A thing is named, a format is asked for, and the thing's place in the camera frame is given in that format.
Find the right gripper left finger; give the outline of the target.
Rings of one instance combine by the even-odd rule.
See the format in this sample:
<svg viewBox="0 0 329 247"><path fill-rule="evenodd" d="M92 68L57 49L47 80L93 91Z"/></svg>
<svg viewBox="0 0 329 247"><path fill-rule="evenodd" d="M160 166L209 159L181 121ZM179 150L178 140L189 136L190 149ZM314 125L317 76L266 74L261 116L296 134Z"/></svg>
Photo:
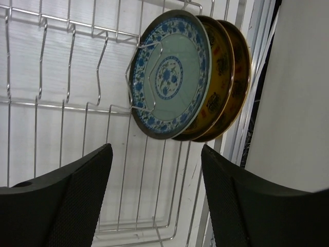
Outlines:
<svg viewBox="0 0 329 247"><path fill-rule="evenodd" d="M1 246L91 246L113 161L111 144L1 187Z"/></svg>

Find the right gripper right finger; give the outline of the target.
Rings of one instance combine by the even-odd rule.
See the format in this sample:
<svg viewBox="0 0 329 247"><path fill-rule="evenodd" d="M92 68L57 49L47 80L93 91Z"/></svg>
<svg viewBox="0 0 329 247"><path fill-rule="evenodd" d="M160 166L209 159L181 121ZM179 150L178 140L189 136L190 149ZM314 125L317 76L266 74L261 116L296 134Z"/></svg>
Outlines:
<svg viewBox="0 0 329 247"><path fill-rule="evenodd" d="M328 190L265 180L208 145L202 171L217 246L328 246Z"/></svg>

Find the yellow plate with black symbols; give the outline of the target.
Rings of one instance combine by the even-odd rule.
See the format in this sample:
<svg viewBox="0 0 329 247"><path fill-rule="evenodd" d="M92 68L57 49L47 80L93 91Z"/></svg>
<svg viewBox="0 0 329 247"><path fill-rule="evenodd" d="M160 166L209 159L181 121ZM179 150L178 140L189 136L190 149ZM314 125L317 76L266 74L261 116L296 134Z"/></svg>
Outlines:
<svg viewBox="0 0 329 247"><path fill-rule="evenodd" d="M228 103L234 77L234 52L224 26L211 17L199 15L211 48L211 79L206 98L198 115L189 127L173 138L177 141L207 142L210 129L215 126Z"/></svg>

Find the blue floral plate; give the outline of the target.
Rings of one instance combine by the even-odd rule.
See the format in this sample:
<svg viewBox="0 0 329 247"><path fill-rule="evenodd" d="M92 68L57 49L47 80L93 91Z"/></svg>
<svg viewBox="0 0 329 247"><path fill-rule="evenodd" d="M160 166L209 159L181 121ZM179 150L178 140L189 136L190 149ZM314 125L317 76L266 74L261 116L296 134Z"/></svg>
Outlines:
<svg viewBox="0 0 329 247"><path fill-rule="evenodd" d="M211 48L199 18L170 10L146 28L129 72L132 115L154 139L182 134L205 101L211 77Z"/></svg>

